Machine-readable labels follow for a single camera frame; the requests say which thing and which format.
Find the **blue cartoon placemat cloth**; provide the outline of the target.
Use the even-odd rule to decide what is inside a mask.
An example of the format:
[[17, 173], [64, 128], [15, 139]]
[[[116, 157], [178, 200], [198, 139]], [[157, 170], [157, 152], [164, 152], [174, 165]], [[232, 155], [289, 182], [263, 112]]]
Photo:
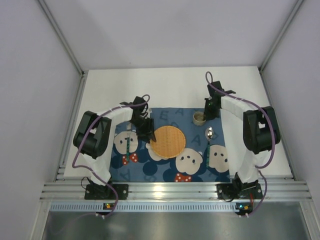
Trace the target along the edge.
[[[174, 158], [155, 154], [149, 143], [138, 140], [136, 129], [130, 133], [129, 161], [126, 158], [127, 123], [116, 126], [110, 172], [118, 182], [230, 182], [229, 160], [221, 118], [209, 120], [203, 126], [193, 123], [195, 108], [154, 108], [151, 116], [156, 129], [163, 126], [179, 128], [186, 146]], [[207, 139], [205, 131], [212, 127], [209, 167], [206, 166]]]

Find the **green handled spoon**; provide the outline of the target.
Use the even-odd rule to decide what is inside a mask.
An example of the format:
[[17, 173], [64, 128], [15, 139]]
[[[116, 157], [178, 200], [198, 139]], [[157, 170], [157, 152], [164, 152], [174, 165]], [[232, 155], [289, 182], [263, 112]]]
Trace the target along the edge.
[[205, 130], [205, 137], [207, 140], [207, 154], [206, 154], [206, 167], [209, 167], [209, 163], [210, 163], [210, 148], [211, 148], [211, 139], [214, 136], [214, 130], [212, 126], [209, 126], [206, 130]]

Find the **green handled fork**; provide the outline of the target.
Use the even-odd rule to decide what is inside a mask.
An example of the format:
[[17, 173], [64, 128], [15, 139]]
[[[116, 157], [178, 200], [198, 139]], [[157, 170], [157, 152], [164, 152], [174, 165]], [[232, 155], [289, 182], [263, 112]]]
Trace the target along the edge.
[[126, 125], [126, 133], [127, 133], [127, 138], [126, 138], [126, 160], [130, 160], [130, 142], [131, 142], [131, 131], [132, 131], [132, 123], [128, 122]]

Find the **small ceramic cup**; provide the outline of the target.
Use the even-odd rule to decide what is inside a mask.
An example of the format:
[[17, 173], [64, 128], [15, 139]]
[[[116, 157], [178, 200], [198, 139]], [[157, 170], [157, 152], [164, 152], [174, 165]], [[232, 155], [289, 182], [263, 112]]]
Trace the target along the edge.
[[206, 123], [205, 115], [202, 111], [196, 111], [192, 116], [192, 122], [196, 126], [203, 126]]

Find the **round woven bamboo plate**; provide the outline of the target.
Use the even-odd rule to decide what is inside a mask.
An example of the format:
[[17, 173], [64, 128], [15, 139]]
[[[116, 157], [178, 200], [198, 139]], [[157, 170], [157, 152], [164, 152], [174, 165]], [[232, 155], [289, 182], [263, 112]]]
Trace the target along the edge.
[[186, 137], [177, 127], [161, 126], [154, 131], [155, 141], [150, 141], [151, 149], [163, 159], [177, 157], [186, 147]]

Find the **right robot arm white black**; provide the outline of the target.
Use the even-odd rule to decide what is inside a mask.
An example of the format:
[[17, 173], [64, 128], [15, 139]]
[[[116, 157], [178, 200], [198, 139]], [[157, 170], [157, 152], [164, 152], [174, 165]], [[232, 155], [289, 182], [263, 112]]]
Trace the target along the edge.
[[244, 159], [222, 196], [230, 199], [248, 197], [259, 189], [258, 175], [273, 160], [275, 147], [281, 140], [275, 110], [236, 97], [233, 90], [224, 91], [220, 81], [207, 81], [209, 97], [205, 99], [204, 119], [214, 120], [225, 110], [242, 120], [242, 139], [246, 147]]

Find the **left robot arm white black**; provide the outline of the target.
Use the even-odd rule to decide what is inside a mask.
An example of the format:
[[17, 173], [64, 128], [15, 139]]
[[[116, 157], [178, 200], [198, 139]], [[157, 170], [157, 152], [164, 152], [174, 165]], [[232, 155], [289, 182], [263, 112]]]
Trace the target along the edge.
[[83, 114], [73, 137], [77, 152], [71, 166], [89, 170], [92, 185], [113, 188], [109, 180], [114, 138], [117, 125], [125, 122], [135, 127], [138, 140], [146, 143], [156, 140], [154, 119], [143, 96], [135, 97], [132, 102], [121, 102], [103, 113], [86, 111]]

